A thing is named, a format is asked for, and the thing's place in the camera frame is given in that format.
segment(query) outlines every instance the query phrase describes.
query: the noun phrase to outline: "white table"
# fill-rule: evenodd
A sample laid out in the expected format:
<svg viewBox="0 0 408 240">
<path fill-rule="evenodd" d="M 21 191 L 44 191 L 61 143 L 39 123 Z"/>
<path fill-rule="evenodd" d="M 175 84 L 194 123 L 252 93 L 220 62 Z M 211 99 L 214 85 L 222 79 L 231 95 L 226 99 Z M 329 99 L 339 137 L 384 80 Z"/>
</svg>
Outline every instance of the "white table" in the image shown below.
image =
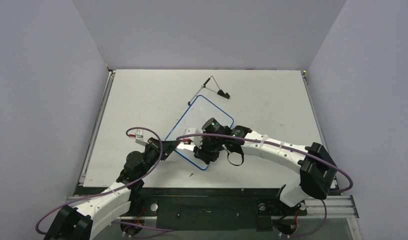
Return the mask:
<svg viewBox="0 0 408 240">
<path fill-rule="evenodd" d="M 144 150 L 125 136 L 126 129 L 147 127 L 164 139 L 187 109 L 189 99 L 211 75 L 231 98 L 227 100 L 207 89 L 200 94 L 230 114 L 234 125 L 298 145 L 321 142 L 300 71 L 119 69 L 84 186 L 108 187 L 123 169 L 127 154 Z M 217 89 L 213 81 L 208 87 Z M 146 139 L 151 136 L 145 133 Z M 239 155 L 229 159 L 240 162 Z M 258 157 L 248 156 L 242 166 L 232 166 L 225 152 L 208 170 L 201 171 L 173 153 L 144 182 L 145 187 L 154 188 L 279 188 L 298 177 L 293 171 Z"/>
</svg>

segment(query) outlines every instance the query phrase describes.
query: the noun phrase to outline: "black loop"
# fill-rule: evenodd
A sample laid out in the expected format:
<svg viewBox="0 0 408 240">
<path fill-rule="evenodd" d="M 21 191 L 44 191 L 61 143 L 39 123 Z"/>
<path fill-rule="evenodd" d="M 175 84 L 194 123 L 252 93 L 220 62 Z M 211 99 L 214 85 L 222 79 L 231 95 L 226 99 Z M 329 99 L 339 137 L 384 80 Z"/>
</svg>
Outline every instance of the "black loop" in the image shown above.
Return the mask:
<svg viewBox="0 0 408 240">
<path fill-rule="evenodd" d="M 229 160 L 229 153 L 227 153 L 227 161 L 230 163 L 230 164 L 232 164 L 232 165 L 234 165 L 234 166 L 237 166 L 237 167 L 239 167 L 239 166 L 241 166 L 242 164 L 243 164 L 243 162 L 244 162 L 244 154 L 241 154 L 241 156 L 242 156 L 242 162 L 241 162 L 241 164 L 234 164 L 234 163 L 232 163 L 230 160 Z"/>
</svg>

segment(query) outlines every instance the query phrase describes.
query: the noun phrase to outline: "blue frame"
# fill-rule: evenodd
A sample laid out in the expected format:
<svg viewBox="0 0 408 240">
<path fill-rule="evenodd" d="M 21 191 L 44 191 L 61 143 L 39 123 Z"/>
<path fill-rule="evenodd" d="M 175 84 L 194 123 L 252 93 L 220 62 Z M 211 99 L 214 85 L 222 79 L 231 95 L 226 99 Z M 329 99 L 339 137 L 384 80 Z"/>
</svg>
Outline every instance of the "blue frame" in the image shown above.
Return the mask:
<svg viewBox="0 0 408 240">
<path fill-rule="evenodd" d="M 216 104 L 214 104 L 212 101 L 210 101 L 208 98 L 202 96 L 202 95 L 198 95 L 196 96 L 196 98 L 193 100 L 193 102 L 189 105 L 188 109 L 186 109 L 186 111 L 183 113 L 183 115 L 181 116 L 181 118 L 177 121 L 177 123 L 174 125 L 174 127 L 171 129 L 171 131 L 168 133 L 168 135 L 165 137 L 164 141 L 167 140 L 167 138 L 170 136 L 170 134 L 174 131 L 174 129 L 177 127 L 177 125 L 179 124 L 179 122 L 183 119 L 183 117 L 185 116 L 185 114 L 188 112 L 188 110 L 191 108 L 191 106 L 195 103 L 196 99 L 198 99 L 199 97 L 202 97 L 204 99 L 206 99 L 207 101 L 209 101 L 211 104 L 213 104 L 216 108 L 218 108 L 220 111 L 222 111 L 224 114 L 226 114 L 229 118 L 232 119 L 232 124 L 229 126 L 230 128 L 232 128 L 233 123 L 235 122 L 235 120 L 229 115 L 227 114 L 225 111 L 223 111 L 221 108 L 219 108 Z M 188 162 L 190 162 L 191 164 L 193 164 L 195 167 L 197 167 L 199 170 L 205 171 L 208 169 L 208 166 L 210 166 L 210 164 L 207 165 L 206 168 L 201 168 L 198 165 L 196 165 L 194 162 L 190 161 L 187 157 L 185 157 L 183 154 L 181 154 L 180 152 L 178 152 L 177 150 L 174 150 L 178 155 L 180 155 L 181 157 L 183 157 L 184 159 L 186 159 Z"/>
</svg>

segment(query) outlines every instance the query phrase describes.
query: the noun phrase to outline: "blue border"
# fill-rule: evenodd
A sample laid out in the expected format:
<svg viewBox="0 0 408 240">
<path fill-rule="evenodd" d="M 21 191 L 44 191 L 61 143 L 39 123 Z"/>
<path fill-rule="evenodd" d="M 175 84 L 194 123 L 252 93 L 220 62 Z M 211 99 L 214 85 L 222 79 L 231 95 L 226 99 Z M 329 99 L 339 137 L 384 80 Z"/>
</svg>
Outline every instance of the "blue border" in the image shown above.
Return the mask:
<svg viewBox="0 0 408 240">
<path fill-rule="evenodd" d="M 235 122 L 235 120 L 229 115 L 227 114 L 225 111 L 223 111 L 221 108 L 219 108 L 216 104 L 214 104 L 212 101 L 210 101 L 208 98 L 202 96 L 202 95 L 198 95 L 196 96 L 196 98 L 193 100 L 193 102 L 190 104 L 190 106 L 188 107 L 188 109 L 186 109 L 186 111 L 183 113 L 183 115 L 180 117 L 180 119 L 177 121 L 177 123 L 174 125 L 174 127 L 171 129 L 171 131 L 168 133 L 168 135 L 165 137 L 164 141 L 167 140 L 167 138 L 170 136 L 170 134 L 174 131 L 174 129 L 177 127 L 177 125 L 179 124 L 179 122 L 183 119 L 183 117 L 186 115 L 186 113 L 188 112 L 188 110 L 191 108 L 191 106 L 195 103 L 195 101 L 199 98 L 199 97 L 203 97 L 204 99 L 206 99 L 207 101 L 209 101 L 211 104 L 213 104 L 216 108 L 218 108 L 220 111 L 222 111 L 224 114 L 226 114 L 230 119 L 232 119 L 232 124 L 230 125 L 230 128 L 232 128 L 233 123 Z M 206 168 L 201 168 L 198 165 L 196 165 L 194 162 L 190 161 L 187 157 L 185 157 L 183 154 L 181 154 L 180 152 L 178 152 L 177 150 L 174 150 L 178 155 L 180 155 L 181 157 L 183 157 L 184 159 L 186 159 L 188 162 L 190 162 L 191 164 L 193 164 L 195 167 L 199 168 L 202 171 L 205 171 L 208 169 L 208 166 L 210 164 L 207 165 Z"/>
</svg>

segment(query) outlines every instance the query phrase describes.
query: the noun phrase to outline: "gray wall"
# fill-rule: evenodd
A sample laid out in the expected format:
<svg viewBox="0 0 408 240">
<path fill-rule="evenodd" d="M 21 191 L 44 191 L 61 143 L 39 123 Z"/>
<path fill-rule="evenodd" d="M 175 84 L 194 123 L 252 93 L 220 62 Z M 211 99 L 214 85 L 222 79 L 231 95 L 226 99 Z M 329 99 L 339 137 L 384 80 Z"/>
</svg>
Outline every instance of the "gray wall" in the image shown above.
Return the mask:
<svg viewBox="0 0 408 240">
<path fill-rule="evenodd" d="M 0 240 L 73 192 L 107 77 L 70 0 L 0 1 Z"/>
<path fill-rule="evenodd" d="M 348 0 L 308 79 L 363 236 L 408 239 L 408 0 Z"/>
<path fill-rule="evenodd" d="M 307 69 L 345 0 L 73 0 L 113 69 Z"/>
</svg>

